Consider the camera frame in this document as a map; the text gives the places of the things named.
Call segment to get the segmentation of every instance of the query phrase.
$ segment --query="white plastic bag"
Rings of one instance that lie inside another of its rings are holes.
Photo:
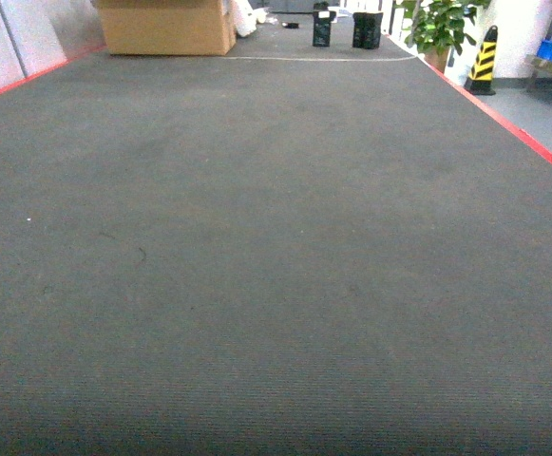
[[[232,0],[231,7],[234,13],[234,26],[239,36],[248,36],[257,29],[257,17],[248,0]]]
[[[257,19],[257,24],[265,24],[267,20],[267,13],[269,10],[267,8],[257,8],[255,9],[255,17]]]

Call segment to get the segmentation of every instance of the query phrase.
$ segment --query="gray carpet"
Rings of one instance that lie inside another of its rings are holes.
[[[1,454],[552,454],[552,166],[300,20],[0,96]]]

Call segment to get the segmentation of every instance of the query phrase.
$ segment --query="yellow and black cone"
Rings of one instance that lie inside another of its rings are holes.
[[[491,88],[495,67],[495,47],[497,46],[497,26],[491,27],[485,36],[476,63],[466,79],[466,90],[473,95],[495,95]]]

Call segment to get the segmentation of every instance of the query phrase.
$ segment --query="red edge strip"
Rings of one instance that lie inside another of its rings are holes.
[[[85,50],[83,51],[82,53],[80,53],[78,56],[72,58],[72,59],[69,59],[69,60],[65,60],[64,62],[60,63],[60,64],[57,64],[57,65],[54,65],[54,66],[51,66],[47,69],[44,69],[42,71],[39,71],[38,73],[35,73],[31,76],[28,76],[27,78],[24,78],[20,81],[16,81],[15,83],[12,83],[10,85],[6,85],[5,87],[1,87],[0,88],[0,95],[5,93],[5,92],[8,92],[18,86],[21,86],[22,84],[26,84],[26,83],[29,83],[30,81],[32,81],[33,79],[37,79],[37,78],[40,78],[41,76],[47,74],[47,73],[50,73],[51,71],[53,71],[54,69],[58,69],[60,67],[64,67],[68,64],[70,64],[71,62],[75,62],[76,60],[79,60],[83,57],[86,57],[88,54],[91,54],[92,52],[98,52],[99,50],[102,50],[106,48],[105,45],[100,45],[98,47],[94,47],[94,48],[91,48],[91,49],[88,49],[88,50]]]
[[[434,68],[431,65],[428,65],[438,76],[440,76],[443,80],[445,80],[451,87],[453,87],[455,90],[457,90],[459,93],[464,95],[468,100],[470,100],[474,105],[479,107],[483,110],[483,112],[489,116],[491,119],[493,119],[495,122],[497,122],[499,125],[501,125],[503,128],[505,128],[507,131],[512,133],[514,136],[516,136],[519,140],[521,140],[523,143],[531,147],[535,152],[537,152],[542,158],[544,158],[547,162],[552,164],[552,152],[548,150],[545,145],[543,145],[541,142],[533,138],[531,135],[529,135],[526,131],[519,128],[517,125],[513,124],[511,121],[509,121],[507,118],[505,118],[502,114],[497,112],[495,109],[487,106],[483,102],[481,102],[478,98],[476,98],[474,95],[469,93],[467,90],[465,90],[463,87],[460,87],[453,83],[449,78],[447,78],[444,74],[442,74],[440,71],[438,71],[436,68]]]

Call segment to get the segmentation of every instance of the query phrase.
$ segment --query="brown cardboard box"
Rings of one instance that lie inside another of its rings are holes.
[[[111,54],[225,55],[236,43],[223,0],[99,0]]]

